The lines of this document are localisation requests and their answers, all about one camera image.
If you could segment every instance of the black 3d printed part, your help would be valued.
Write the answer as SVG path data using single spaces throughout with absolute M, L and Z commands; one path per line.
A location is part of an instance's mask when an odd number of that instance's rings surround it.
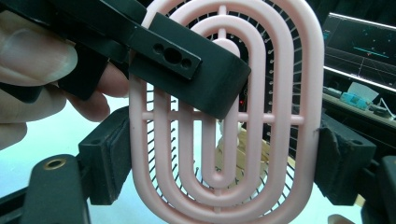
M 91 97 L 108 62 L 108 59 L 95 62 L 92 68 L 92 58 L 107 57 L 116 63 L 127 63 L 129 49 L 122 41 L 129 39 L 134 22 L 141 23 L 147 12 L 135 0 L 0 0 L 0 11 L 3 10 L 91 49 L 78 51 L 79 65 L 71 77 L 60 80 L 61 88 L 82 100 Z M 4 88 L 3 85 L 0 89 L 25 103 L 33 103 L 41 91 L 40 87 Z
M 334 205 L 352 205 L 359 171 L 370 164 L 375 145 L 322 114 L 315 183 Z
M 21 224 L 89 223 L 87 214 L 74 156 L 53 156 L 33 168 Z
M 382 158 L 377 178 L 389 223 L 396 223 L 396 156 Z
M 89 170 L 82 180 L 91 204 L 112 204 L 132 168 L 128 107 L 114 111 L 78 148 L 78 160 Z
M 198 55 L 202 63 L 191 80 L 187 80 L 138 53 L 132 61 L 130 72 L 184 103 L 217 119 L 224 119 L 248 79 L 248 65 L 228 50 L 161 14 L 155 16 L 149 29 Z M 163 57 L 172 58 L 174 66 L 183 69 L 186 65 L 183 57 L 172 54 L 171 49 L 169 51 L 171 55 L 166 55 L 167 49 L 163 48 Z

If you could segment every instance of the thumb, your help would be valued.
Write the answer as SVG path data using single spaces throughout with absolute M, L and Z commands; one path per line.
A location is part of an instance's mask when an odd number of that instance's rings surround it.
M 77 65 L 73 47 L 47 32 L 38 32 L 15 14 L 0 14 L 0 82 L 40 86 L 69 74 Z

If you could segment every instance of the black bracket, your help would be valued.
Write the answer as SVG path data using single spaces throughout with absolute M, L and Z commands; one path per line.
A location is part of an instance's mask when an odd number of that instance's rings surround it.
M 364 224 L 396 223 L 396 156 L 374 161 L 376 146 L 322 114 L 315 183 L 334 205 L 353 205 L 360 194 Z
M 117 200 L 131 172 L 128 107 L 113 112 L 78 145 L 79 153 L 39 162 L 29 186 L 0 199 L 0 224 L 90 223 L 91 204 Z
M 190 29 L 157 14 L 140 25 L 146 8 L 135 0 L 0 0 L 12 11 L 76 43 L 78 65 L 59 87 L 87 100 L 108 61 L 207 114 L 223 119 L 250 74 L 241 59 Z M 129 51 L 137 54 L 129 66 Z M 1 84 L 25 103 L 40 89 Z

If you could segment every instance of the computer monitor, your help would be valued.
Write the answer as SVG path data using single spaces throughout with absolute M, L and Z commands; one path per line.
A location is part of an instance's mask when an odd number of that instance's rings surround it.
M 396 27 L 331 13 L 322 29 L 326 70 L 396 92 Z

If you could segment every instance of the desk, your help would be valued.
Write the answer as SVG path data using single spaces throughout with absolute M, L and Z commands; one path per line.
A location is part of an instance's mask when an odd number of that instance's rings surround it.
M 366 117 L 367 119 L 373 119 L 374 121 L 378 121 L 384 125 L 387 125 L 387 126 L 390 126 L 394 129 L 396 129 L 396 120 L 385 119 L 385 118 L 379 117 L 378 115 L 375 115 L 373 113 L 373 111 L 358 109 L 355 106 L 348 105 L 348 104 L 342 102 L 340 99 L 330 96 L 326 93 L 323 93 L 323 101 L 326 101 L 327 103 L 330 103 L 333 105 L 340 106 L 346 110 L 350 110 L 353 113 L 357 113 L 363 117 Z

